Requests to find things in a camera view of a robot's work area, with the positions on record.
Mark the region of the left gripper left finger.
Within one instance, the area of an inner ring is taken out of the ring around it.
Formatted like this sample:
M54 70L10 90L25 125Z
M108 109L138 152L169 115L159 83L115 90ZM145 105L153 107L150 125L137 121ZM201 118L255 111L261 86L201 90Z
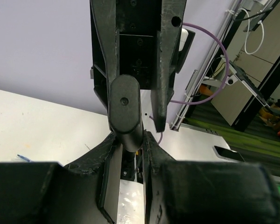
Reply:
M120 168L113 133L65 166L0 162L0 224L113 224Z

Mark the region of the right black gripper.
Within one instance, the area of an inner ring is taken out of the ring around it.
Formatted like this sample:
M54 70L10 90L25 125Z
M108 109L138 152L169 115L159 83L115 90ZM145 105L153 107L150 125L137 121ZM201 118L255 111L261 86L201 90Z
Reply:
M111 83L133 76L151 92L154 126L165 130L175 75L186 53L179 51L184 0L91 0L94 91L107 109Z

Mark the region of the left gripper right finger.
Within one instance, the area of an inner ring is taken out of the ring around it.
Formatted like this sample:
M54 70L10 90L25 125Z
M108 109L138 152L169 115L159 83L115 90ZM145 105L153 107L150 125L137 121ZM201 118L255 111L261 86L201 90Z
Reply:
M262 165L177 161L143 138L145 223L280 224L280 193Z

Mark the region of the pink highlighter marker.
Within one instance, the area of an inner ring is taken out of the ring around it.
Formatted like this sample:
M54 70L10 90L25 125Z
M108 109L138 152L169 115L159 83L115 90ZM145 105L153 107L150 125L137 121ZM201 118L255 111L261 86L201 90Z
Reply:
M119 142L131 153L140 149L144 129L140 85L130 75L120 75L109 89L108 119Z

